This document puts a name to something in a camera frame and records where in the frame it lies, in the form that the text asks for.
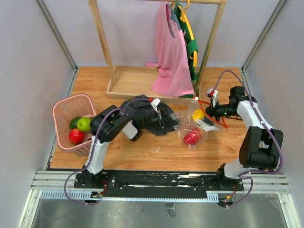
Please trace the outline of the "yellow fake lemon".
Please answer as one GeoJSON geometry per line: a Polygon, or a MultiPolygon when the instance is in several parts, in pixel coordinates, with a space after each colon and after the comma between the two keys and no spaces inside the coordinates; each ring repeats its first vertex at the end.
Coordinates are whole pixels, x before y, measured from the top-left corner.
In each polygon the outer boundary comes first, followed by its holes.
{"type": "Polygon", "coordinates": [[[196,109],[192,114],[193,121],[202,120],[205,117],[205,114],[201,109],[196,109]]]}

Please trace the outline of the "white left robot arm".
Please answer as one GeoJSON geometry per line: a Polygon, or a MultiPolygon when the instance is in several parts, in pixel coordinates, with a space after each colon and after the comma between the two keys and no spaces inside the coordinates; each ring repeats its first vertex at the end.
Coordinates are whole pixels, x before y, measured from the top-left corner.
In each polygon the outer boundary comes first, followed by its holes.
{"type": "Polygon", "coordinates": [[[178,124],[178,121],[162,108],[140,107],[131,111],[127,106],[122,110],[112,105],[105,109],[90,123],[91,149],[82,169],[85,184],[91,188],[101,184],[108,146],[119,133],[123,133],[129,140],[135,142],[143,135],[143,130],[160,136],[175,131],[178,124]]]}

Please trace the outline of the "green fake apple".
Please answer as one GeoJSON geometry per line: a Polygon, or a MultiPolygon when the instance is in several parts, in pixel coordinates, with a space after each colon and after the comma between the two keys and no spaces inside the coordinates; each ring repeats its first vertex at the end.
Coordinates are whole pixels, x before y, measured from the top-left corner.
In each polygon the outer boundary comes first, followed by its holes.
{"type": "Polygon", "coordinates": [[[78,121],[77,121],[77,128],[78,130],[82,131],[82,132],[89,132],[91,131],[91,119],[88,117],[81,117],[78,121]]]}

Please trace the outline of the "dark green fake lime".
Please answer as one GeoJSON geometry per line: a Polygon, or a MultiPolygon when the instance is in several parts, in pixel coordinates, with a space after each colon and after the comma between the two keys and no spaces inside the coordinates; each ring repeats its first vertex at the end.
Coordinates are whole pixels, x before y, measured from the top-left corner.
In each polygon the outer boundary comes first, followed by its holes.
{"type": "Polygon", "coordinates": [[[73,118],[73,119],[70,121],[69,127],[70,127],[71,130],[77,129],[77,122],[78,122],[79,119],[81,119],[80,116],[75,117],[75,118],[73,118]]]}

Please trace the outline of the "clear zip top bag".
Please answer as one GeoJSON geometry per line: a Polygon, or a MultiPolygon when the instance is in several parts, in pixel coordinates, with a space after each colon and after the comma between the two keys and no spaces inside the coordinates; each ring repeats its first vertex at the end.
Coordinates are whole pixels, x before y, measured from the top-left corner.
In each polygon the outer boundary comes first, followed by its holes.
{"type": "Polygon", "coordinates": [[[228,128],[228,126],[225,123],[224,118],[220,118],[218,121],[213,117],[211,118],[206,114],[206,111],[204,110],[205,107],[208,107],[210,103],[200,100],[198,97],[195,97],[190,100],[188,104],[188,108],[185,110],[180,110],[175,113],[177,117],[177,121],[179,122],[179,127],[177,129],[179,138],[183,141],[184,136],[190,132],[190,131],[197,131],[202,134],[201,139],[196,145],[188,146],[184,142],[184,144],[192,150],[195,150],[196,147],[200,144],[202,144],[204,141],[208,139],[209,133],[214,131],[222,131],[228,128]],[[211,120],[215,127],[214,128],[203,128],[201,127],[200,123],[201,120],[193,121],[192,114],[196,109],[201,109],[203,113],[205,114],[204,118],[208,118],[211,120]]]}

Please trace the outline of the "red fake apple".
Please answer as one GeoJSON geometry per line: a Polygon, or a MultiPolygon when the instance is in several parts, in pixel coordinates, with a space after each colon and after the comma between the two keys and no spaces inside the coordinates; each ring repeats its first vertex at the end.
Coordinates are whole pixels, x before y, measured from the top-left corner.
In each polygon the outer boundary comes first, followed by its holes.
{"type": "Polygon", "coordinates": [[[74,144],[80,144],[85,138],[85,133],[75,128],[72,129],[69,133],[69,140],[74,144]]]}

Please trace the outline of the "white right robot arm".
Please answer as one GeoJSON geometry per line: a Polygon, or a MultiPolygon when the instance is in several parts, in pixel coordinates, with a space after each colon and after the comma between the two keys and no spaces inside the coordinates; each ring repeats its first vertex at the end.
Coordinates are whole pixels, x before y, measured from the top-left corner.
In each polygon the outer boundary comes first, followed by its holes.
{"type": "Polygon", "coordinates": [[[222,164],[215,176],[201,181],[204,190],[242,190],[242,182],[252,173],[278,172],[282,165],[281,146],[283,133],[274,129],[260,113],[257,101],[242,86],[230,89],[229,103],[219,104],[217,90],[209,89],[210,103],[202,107],[205,117],[215,124],[225,126],[225,117],[240,117],[247,133],[238,158],[222,164]]]}

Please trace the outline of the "red yellow fake mango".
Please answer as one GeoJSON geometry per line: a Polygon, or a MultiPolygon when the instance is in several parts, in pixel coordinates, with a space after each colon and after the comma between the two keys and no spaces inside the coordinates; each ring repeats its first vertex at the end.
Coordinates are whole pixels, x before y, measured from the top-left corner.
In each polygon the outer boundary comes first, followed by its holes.
{"type": "Polygon", "coordinates": [[[184,136],[183,142],[188,146],[196,145],[201,137],[202,134],[200,132],[190,131],[184,136]]]}

